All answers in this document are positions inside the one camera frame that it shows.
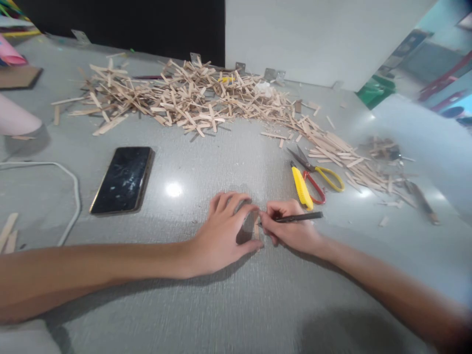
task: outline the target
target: black panel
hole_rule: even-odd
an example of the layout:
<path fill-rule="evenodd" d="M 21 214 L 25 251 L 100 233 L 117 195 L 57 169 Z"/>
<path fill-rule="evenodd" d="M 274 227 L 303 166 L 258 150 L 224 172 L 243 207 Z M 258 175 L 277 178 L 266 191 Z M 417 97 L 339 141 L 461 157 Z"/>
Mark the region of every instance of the black panel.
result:
<path fill-rule="evenodd" d="M 90 208 L 90 214 L 133 211 L 139 207 L 151 151 L 150 147 L 116 149 Z"/>
<path fill-rule="evenodd" d="M 225 66 L 225 0 L 15 0 L 40 31 L 94 44 Z"/>

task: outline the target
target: yellow scissors handle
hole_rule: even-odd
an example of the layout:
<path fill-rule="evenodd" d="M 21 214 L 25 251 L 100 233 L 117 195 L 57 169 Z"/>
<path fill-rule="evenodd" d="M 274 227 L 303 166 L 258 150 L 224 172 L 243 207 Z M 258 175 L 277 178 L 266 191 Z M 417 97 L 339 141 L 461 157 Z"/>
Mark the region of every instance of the yellow scissors handle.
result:
<path fill-rule="evenodd" d="M 292 173 L 294 174 L 296 192 L 300 199 L 300 203 L 302 203 L 306 210 L 313 210 L 313 201 L 311 200 L 310 193 L 308 192 L 308 188 L 306 187 L 305 180 L 303 179 L 300 170 L 297 167 L 292 166 Z"/>
<path fill-rule="evenodd" d="M 325 180 L 326 182 L 328 182 L 328 184 L 336 191 L 336 192 L 343 192 L 344 191 L 344 182 L 343 180 L 335 173 L 333 172 L 332 170 L 330 169 L 327 169 L 325 167 L 320 167 L 320 166 L 316 166 L 315 167 L 315 171 L 317 171 Z M 328 176 L 325 175 L 325 172 L 329 175 L 332 175 L 334 178 L 336 178 L 341 186 L 338 187 L 336 184 L 334 184 L 329 178 Z"/>

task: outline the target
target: black phone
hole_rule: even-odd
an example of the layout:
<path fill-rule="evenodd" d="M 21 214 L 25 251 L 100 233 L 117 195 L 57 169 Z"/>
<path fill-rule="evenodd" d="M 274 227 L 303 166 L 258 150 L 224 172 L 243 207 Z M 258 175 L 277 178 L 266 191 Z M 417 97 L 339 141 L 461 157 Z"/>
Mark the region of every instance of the black phone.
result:
<path fill-rule="evenodd" d="M 137 211 L 143 199 L 153 151 L 118 147 L 90 207 L 90 214 Z"/>

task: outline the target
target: black pen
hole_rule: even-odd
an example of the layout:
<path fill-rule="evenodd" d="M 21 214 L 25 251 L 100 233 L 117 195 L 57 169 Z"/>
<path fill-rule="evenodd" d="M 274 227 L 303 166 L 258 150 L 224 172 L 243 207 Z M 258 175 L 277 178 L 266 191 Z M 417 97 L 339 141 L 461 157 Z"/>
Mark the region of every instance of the black pen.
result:
<path fill-rule="evenodd" d="M 323 213 L 321 211 L 316 211 L 313 213 L 292 215 L 292 216 L 286 216 L 283 218 L 276 218 L 274 219 L 274 221 L 278 223 L 288 223 L 288 222 L 295 222 L 295 221 L 302 221 L 302 220 L 320 219 L 322 217 L 323 217 Z"/>

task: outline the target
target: scissor blade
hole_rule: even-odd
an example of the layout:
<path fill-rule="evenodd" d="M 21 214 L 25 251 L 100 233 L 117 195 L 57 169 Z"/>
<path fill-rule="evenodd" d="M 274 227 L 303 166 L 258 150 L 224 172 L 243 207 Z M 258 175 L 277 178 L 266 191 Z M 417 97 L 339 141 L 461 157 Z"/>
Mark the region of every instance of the scissor blade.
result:
<path fill-rule="evenodd" d="M 290 150 L 289 148 L 287 148 L 288 151 L 290 151 L 292 153 L 292 155 L 294 156 L 294 158 L 302 164 L 302 166 L 306 169 L 309 169 L 311 167 L 311 165 L 304 161 L 298 154 L 294 153 L 292 150 Z"/>
<path fill-rule="evenodd" d="M 305 154 L 303 153 L 303 151 L 300 149 L 300 147 L 297 145 L 296 146 L 297 149 L 298 149 L 298 154 L 300 155 L 300 157 L 305 160 L 305 163 L 308 163 L 308 159 L 306 158 Z"/>

